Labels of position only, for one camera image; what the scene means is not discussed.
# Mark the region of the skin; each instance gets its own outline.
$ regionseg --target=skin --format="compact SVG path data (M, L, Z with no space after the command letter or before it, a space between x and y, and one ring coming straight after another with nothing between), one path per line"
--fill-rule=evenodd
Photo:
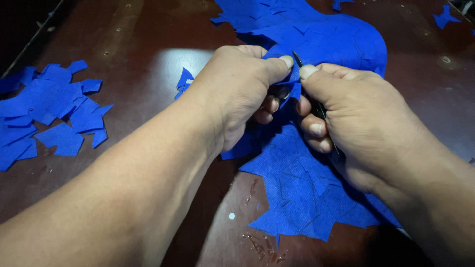
M247 120L269 123L278 109L267 90L293 60L265 53L218 49L178 101L1 224L0 266L159 265L214 158L236 144ZM307 142L323 153L335 142L347 181L384 201L434 262L472 265L474 169L376 74L331 64L300 74L328 109L324 122L304 97L296 104Z

